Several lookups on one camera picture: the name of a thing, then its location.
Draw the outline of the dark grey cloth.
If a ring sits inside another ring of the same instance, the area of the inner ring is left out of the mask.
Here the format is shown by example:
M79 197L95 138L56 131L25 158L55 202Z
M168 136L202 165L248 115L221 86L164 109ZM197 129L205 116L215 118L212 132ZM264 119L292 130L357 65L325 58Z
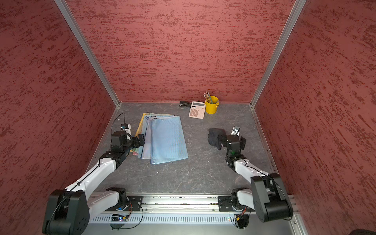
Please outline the dark grey cloth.
M216 147L218 150L222 149L221 144L218 141L218 136L219 135L226 135L226 132L224 129L219 129L219 128L209 128L209 133L208 133L208 142L211 146Z

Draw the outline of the yellow mesh document bag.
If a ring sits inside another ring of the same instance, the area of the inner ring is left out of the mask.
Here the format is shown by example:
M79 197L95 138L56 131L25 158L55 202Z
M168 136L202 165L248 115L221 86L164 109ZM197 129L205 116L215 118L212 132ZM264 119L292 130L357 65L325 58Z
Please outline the yellow mesh document bag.
M138 136L139 134L141 134L141 132L142 132L142 128L143 128L144 118L145 118L145 116L147 116L147 115L149 115L149 114L150 114L150 113L143 113L142 118L141 118L141 120L140 120L140 122L139 122L138 129L137 129L137 131L136 131L136 136Z

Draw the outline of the green mesh document bag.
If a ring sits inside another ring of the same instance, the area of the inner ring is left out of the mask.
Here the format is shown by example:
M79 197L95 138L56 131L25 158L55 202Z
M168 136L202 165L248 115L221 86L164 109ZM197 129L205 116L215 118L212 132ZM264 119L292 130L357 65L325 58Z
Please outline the green mesh document bag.
M138 155L139 155L139 150L140 150L139 147L138 147L138 148L135 148L135 149L132 151L132 155L133 155L133 156L138 156Z

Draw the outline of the clear white mesh document bag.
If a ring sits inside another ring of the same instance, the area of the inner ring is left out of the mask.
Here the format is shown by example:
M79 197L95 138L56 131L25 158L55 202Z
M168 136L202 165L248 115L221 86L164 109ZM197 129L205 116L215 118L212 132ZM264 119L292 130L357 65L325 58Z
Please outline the clear white mesh document bag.
M151 159L151 126L150 123L155 118L166 119L173 117L174 115L162 115L150 113L145 115L143 119L142 134L145 136L145 144L140 147L139 154L141 159L150 160Z

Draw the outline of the blue mesh document bag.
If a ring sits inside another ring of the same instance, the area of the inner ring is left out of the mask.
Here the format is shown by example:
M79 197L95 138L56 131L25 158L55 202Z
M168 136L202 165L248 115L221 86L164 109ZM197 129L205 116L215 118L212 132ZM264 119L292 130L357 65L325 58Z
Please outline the blue mesh document bag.
M151 163L164 164L189 157L179 116L156 117L151 124Z
M145 135L145 144L144 146L140 146L138 158L142 159L151 159L151 131L150 131L150 120L152 119L153 114L149 114L145 116L143 122L143 128L141 134Z

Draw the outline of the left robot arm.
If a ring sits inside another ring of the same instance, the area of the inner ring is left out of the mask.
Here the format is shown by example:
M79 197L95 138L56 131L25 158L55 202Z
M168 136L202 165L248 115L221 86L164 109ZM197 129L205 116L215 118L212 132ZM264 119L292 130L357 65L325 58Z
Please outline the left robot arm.
M110 187L93 196L95 189L125 161L132 149L145 144L145 136L131 136L130 130L111 135L110 149L98 163L75 183L55 190L48 198L42 233L44 235L81 235L92 218L109 208L132 212L133 205L124 188Z

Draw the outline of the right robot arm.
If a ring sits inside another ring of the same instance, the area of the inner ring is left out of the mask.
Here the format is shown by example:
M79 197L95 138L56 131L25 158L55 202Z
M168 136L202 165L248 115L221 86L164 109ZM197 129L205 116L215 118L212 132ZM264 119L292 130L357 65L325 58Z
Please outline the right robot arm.
M226 148L227 166L251 184L250 189L232 191L230 201L234 210L244 213L247 208L253 209L261 222L291 220L293 207L280 175L264 172L244 157L241 151L245 138L219 135L217 139Z

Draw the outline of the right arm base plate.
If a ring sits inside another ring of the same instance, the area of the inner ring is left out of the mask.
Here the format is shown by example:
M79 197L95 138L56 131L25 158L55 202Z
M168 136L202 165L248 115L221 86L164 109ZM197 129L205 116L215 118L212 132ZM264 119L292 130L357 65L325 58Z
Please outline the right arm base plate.
M231 196L219 196L218 198L218 209L220 212L235 212L241 213L245 210L245 212L254 212L254 210L250 207L238 205L233 202Z

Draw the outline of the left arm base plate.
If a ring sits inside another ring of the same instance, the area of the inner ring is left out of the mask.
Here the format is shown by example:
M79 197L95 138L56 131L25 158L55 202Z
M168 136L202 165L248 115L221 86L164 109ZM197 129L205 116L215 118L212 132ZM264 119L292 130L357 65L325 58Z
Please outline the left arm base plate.
M127 202L119 203L106 210L106 212L140 212L143 202L143 196L128 196Z

